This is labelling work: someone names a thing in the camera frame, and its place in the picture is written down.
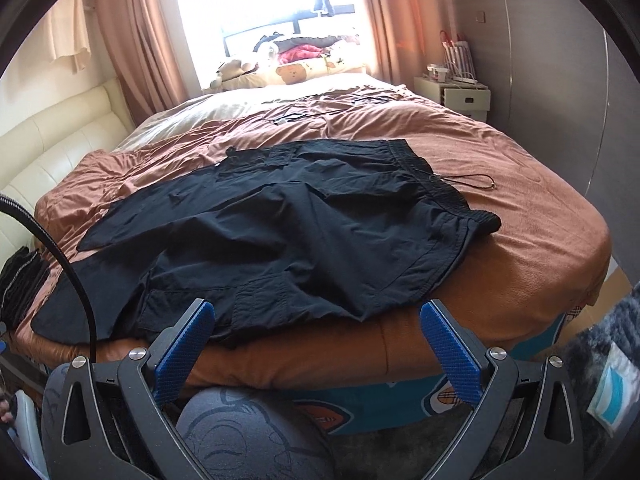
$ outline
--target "cargo pocket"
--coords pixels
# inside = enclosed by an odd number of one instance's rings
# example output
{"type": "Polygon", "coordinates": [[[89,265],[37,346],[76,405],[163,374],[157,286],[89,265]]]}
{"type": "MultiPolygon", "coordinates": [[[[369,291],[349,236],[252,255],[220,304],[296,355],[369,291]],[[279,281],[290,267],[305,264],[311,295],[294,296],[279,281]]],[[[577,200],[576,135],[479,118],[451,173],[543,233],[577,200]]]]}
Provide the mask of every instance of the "cargo pocket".
{"type": "Polygon", "coordinates": [[[213,339],[228,336],[236,288],[219,286],[205,289],[161,290],[153,288],[145,296],[140,316],[135,323],[133,337],[153,341],[162,330],[173,326],[186,312],[193,300],[202,298],[213,305],[216,324],[213,339]]]}
{"type": "Polygon", "coordinates": [[[291,322],[289,294],[282,276],[263,276],[236,290],[231,322],[232,336],[225,344],[239,344],[291,322]]]}

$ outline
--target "stuffed animal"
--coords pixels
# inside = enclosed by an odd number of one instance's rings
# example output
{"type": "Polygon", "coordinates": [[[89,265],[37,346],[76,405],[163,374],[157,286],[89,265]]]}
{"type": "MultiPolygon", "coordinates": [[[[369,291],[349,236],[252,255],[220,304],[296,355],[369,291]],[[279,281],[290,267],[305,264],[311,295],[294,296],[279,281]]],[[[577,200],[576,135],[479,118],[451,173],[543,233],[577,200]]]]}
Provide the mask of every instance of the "stuffed animal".
{"type": "Polygon", "coordinates": [[[229,57],[220,65],[218,73],[222,76],[222,81],[229,81],[235,77],[241,76],[247,72],[250,72],[255,68],[257,61],[255,57],[247,59],[243,57],[229,57]]]}
{"type": "Polygon", "coordinates": [[[218,92],[222,92],[222,74],[220,70],[216,72],[216,78],[211,81],[209,88],[204,88],[202,90],[205,94],[217,94],[218,92]]]}

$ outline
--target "screw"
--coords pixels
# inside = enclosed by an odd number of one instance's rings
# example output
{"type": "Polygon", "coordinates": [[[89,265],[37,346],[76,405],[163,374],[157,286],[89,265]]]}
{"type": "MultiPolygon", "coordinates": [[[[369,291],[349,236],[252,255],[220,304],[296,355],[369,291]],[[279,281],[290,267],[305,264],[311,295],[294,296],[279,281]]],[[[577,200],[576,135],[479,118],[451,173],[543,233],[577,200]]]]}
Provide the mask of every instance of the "screw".
{"type": "Polygon", "coordinates": [[[82,368],[86,364],[86,357],[83,355],[79,355],[73,361],[71,361],[71,365],[73,368],[82,368]]]}
{"type": "Polygon", "coordinates": [[[129,352],[129,359],[133,359],[134,361],[138,361],[142,359],[146,355],[146,348],[137,347],[134,348],[131,352],[129,352]]]}
{"type": "Polygon", "coordinates": [[[489,355],[497,361],[504,361],[507,358],[507,351],[499,346],[494,346],[489,350],[489,355]]]}
{"type": "Polygon", "coordinates": [[[559,358],[557,355],[552,355],[549,358],[549,364],[555,368],[562,368],[562,359],[559,358]]]}

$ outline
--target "curtain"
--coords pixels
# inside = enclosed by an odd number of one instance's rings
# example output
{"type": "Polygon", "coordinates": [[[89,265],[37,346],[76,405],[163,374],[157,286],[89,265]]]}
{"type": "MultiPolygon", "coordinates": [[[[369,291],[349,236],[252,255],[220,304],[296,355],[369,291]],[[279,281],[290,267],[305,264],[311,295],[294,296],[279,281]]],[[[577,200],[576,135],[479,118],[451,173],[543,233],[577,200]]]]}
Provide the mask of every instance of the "curtain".
{"type": "Polygon", "coordinates": [[[187,100],[159,0],[95,0],[95,10],[136,124],[187,100]]]}
{"type": "Polygon", "coordinates": [[[74,72],[82,70],[91,58],[84,2],[58,0],[44,15],[43,26],[50,59],[69,57],[74,72]]]}
{"type": "Polygon", "coordinates": [[[442,63],[440,31],[448,28],[446,0],[363,0],[370,26],[371,75],[414,87],[429,63],[442,63]]]}

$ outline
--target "teal fabric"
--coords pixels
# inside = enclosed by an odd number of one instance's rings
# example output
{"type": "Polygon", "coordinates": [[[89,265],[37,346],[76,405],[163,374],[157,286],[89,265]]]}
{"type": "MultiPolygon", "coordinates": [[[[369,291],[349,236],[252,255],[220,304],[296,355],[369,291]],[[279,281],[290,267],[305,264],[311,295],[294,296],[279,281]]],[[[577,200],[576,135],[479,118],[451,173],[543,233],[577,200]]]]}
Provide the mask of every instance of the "teal fabric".
{"type": "MultiPolygon", "coordinates": [[[[548,348],[558,339],[563,321],[564,315],[542,334],[516,345],[511,356],[528,360],[548,348]]],[[[444,375],[330,390],[290,390],[284,394],[331,434],[396,428],[443,413],[460,403],[444,375]]]]}

